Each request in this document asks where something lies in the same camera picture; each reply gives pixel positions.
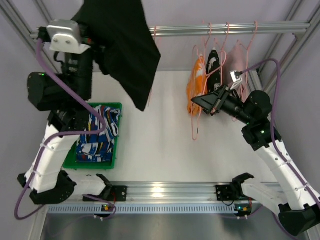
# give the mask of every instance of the pink garment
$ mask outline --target pink garment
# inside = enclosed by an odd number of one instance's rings
[[[246,69],[246,58],[243,51],[243,48],[240,45],[240,42],[237,41],[235,46],[232,48],[230,52],[228,52],[226,56],[226,62],[223,65],[223,84],[228,85],[229,87],[232,86],[233,81],[230,75],[230,72],[232,71],[238,71],[241,72]],[[244,92],[248,93],[248,89],[246,87],[246,78],[244,75],[241,75],[242,77],[242,87],[245,88]],[[238,92],[238,95],[241,96],[241,86],[239,86],[236,91]]]

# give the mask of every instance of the hanging clothes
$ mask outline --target hanging clothes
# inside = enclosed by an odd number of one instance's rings
[[[200,55],[194,64],[189,82],[186,86],[186,95],[188,99],[187,110],[192,116],[195,116],[200,112],[199,105],[193,104],[191,99],[203,94],[206,84],[206,71],[202,65],[204,62],[204,57]]]
[[[116,79],[144,111],[161,55],[141,0],[84,0],[72,20],[87,25],[92,40],[104,46],[104,52],[94,56],[102,73]]]
[[[208,57],[208,61],[206,63],[206,74],[210,74],[214,70],[220,67],[220,58],[216,48],[214,47]],[[213,73],[207,80],[207,91],[208,93],[212,93],[220,88],[221,85],[221,70],[219,69],[215,73]]]
[[[232,48],[230,52],[228,52],[226,56],[226,62],[223,65],[223,84],[231,87],[233,85],[233,80],[230,75],[230,72],[237,71],[241,72],[246,69],[246,58],[241,47],[240,43],[237,41],[235,46]],[[241,84],[244,88],[246,88],[246,81],[242,81]],[[237,89],[237,93],[241,96],[241,87],[239,86]]]

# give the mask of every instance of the cable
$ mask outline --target cable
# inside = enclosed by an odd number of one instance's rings
[[[272,213],[272,217],[274,218],[276,224],[278,225],[278,227],[282,230],[282,232],[284,232],[289,238],[291,238],[292,240],[298,240],[297,238],[295,238],[294,236],[292,236],[290,233],[287,232],[287,230],[284,229],[284,227],[281,225],[281,223],[278,221],[277,216]]]
[[[44,141],[44,145],[47,146],[51,140],[53,140],[56,137],[62,137],[62,136],[72,136],[72,135],[93,135],[93,134],[99,134],[102,133],[107,125],[106,122],[104,120],[104,118],[97,113],[88,103],[86,103],[79,95],[77,95],[70,87],[68,87],[59,77],[57,77],[55,75],[55,73],[46,65],[46,63],[44,62],[44,59],[41,56],[41,52],[42,52],[42,48],[43,48],[43,41],[42,39],[38,39],[37,43],[36,43],[36,59],[39,62],[40,66],[43,68],[43,70],[46,72],[46,74],[52,78],[62,89],[64,89],[71,97],[73,97],[77,102],[79,102],[84,108],[86,108],[90,113],[92,113],[97,119],[99,119],[99,121],[102,124],[102,128],[98,129],[98,130],[94,130],[94,131],[68,131],[68,132],[59,132],[56,134],[51,135],[50,137],[48,137],[45,141]],[[32,215],[34,215],[36,212],[38,212],[41,208],[44,207],[44,205],[40,206],[39,208],[37,208],[36,210],[34,210],[33,212],[31,212],[30,214],[26,215],[26,216],[22,216],[20,217],[18,214],[19,211],[19,206],[21,204],[21,201],[24,197],[24,195],[27,192],[28,187],[30,186],[30,183],[32,182],[32,180],[35,177],[35,172],[38,169],[41,157],[43,155],[45,151],[45,147],[42,146],[40,147],[39,153],[36,157],[35,163],[34,163],[34,168],[33,168],[33,172],[31,173],[29,180],[27,181],[27,183],[25,184],[21,194],[19,195],[19,198],[16,202],[15,208],[14,208],[14,217],[17,220],[24,220],[27,219],[29,217],[31,217]]]
[[[276,109],[277,109],[277,103],[278,103],[278,96],[279,96],[279,87],[280,87],[280,79],[281,79],[281,67],[280,67],[280,63],[278,62],[278,60],[274,59],[274,58],[269,58],[266,60],[263,60],[251,67],[249,67],[248,69],[242,71],[241,73],[244,74],[246,72],[249,72],[257,67],[259,67],[260,65],[272,61],[276,64],[276,83],[275,83],[275,93],[274,93],[274,99],[273,99],[273,104],[272,104],[272,111],[271,111],[271,124],[270,124],[270,131],[271,131],[271,139],[272,139],[272,144],[274,146],[274,149],[276,150],[276,152],[279,154],[279,156],[282,158],[282,160],[287,163],[288,160],[285,158],[285,156],[282,154],[282,152],[279,150],[277,144],[276,144],[276,139],[275,139],[275,119],[276,119]],[[299,174],[299,172],[294,168],[294,166],[291,165],[291,163],[287,164],[289,166],[289,168],[293,171],[293,173],[296,175],[296,177],[299,179],[299,181],[301,182],[301,184],[303,186],[306,186],[305,189],[308,191],[308,193],[311,195],[311,197],[313,198],[313,200],[315,201],[316,205],[318,206],[318,208],[320,209],[320,202],[319,199],[316,197],[316,195],[314,194],[314,192],[310,189],[309,186],[307,186],[307,182],[305,182],[304,178]]]
[[[233,201],[232,201],[232,203],[230,203],[230,204],[226,204],[223,200],[221,200],[221,202],[222,202],[224,205],[226,205],[226,206],[230,207],[232,204],[234,204],[234,203],[235,203],[235,200],[233,200]]]
[[[110,206],[113,207],[113,209],[114,209],[113,213],[111,213],[109,216],[103,218],[103,220],[110,219],[110,218],[113,218],[113,217],[115,216],[115,214],[116,214],[116,212],[117,212],[117,207],[116,207],[114,204],[112,204],[111,202],[106,201],[106,200],[103,200],[103,199],[100,199],[100,198],[97,198],[97,197],[93,197],[93,196],[90,196],[90,195],[83,195],[83,196],[86,197],[86,198],[92,199],[92,200],[96,200],[96,201],[99,201],[99,202],[106,203],[106,204],[108,204],[108,205],[110,205]],[[91,215],[91,214],[90,214],[90,215],[80,216],[80,217],[72,220],[71,222],[69,222],[69,223],[68,223],[65,227],[63,227],[63,229],[60,230],[59,232],[57,232],[57,233],[55,233],[55,234],[52,234],[52,232],[51,232],[51,230],[50,230],[50,225],[49,225],[49,219],[50,219],[50,218],[49,218],[49,216],[48,216],[47,222],[46,222],[46,226],[48,226],[48,227],[47,227],[47,231],[48,231],[48,233],[49,233],[49,235],[50,235],[51,238],[55,238],[55,237],[61,235],[61,234],[62,234],[68,227],[70,227],[72,224],[75,224],[75,223],[78,222],[79,220],[82,220],[82,219],[85,219],[85,218],[90,218],[90,217],[95,218],[95,215]]]
[[[82,219],[86,219],[86,218],[94,218],[95,216],[94,215],[83,215],[83,216],[80,216],[72,221],[70,221],[65,227],[63,227],[62,230],[58,231],[57,233],[55,234],[52,234],[51,232],[51,229],[50,229],[50,224],[49,224],[49,219],[50,217],[48,216],[47,217],[47,222],[46,222],[46,230],[48,232],[48,234],[50,235],[51,238],[55,238],[59,235],[61,235],[68,227],[70,227],[72,224],[75,224],[76,222],[78,222],[79,220],[82,220]]]
[[[60,63],[61,64],[61,67],[63,68],[64,67],[64,65],[65,65],[65,63],[63,62],[63,61],[61,61],[61,60],[58,60],[58,55],[59,55],[59,51],[55,51],[54,52],[54,55],[53,55],[53,60],[55,61],[55,62],[57,62],[57,63]]]

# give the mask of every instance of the green basket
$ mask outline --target green basket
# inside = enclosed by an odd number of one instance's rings
[[[120,102],[98,102],[98,103],[89,103],[89,105],[93,108],[104,105],[115,109],[120,109],[121,114],[119,116],[119,120],[117,126],[120,131],[120,120],[122,117],[122,104]],[[114,139],[114,147],[113,147],[113,155],[111,161],[104,161],[104,162],[77,162],[76,159],[76,145],[75,142],[69,151],[68,155],[66,156],[63,167],[65,169],[113,169],[115,167],[116,162],[116,152],[117,152],[117,144],[118,144],[118,136]]]

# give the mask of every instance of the black garment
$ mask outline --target black garment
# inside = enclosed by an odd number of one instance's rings
[[[94,60],[102,73],[119,81],[135,106],[144,111],[161,55],[141,0],[85,0],[72,20],[87,25],[92,40],[105,46],[104,53]]]
[[[218,52],[215,48],[213,48],[209,54],[208,61],[206,63],[206,74],[211,73],[212,71],[216,70],[220,67],[220,59]],[[221,83],[221,71],[220,69],[212,74],[207,81],[207,90],[208,93],[212,93],[220,88]]]

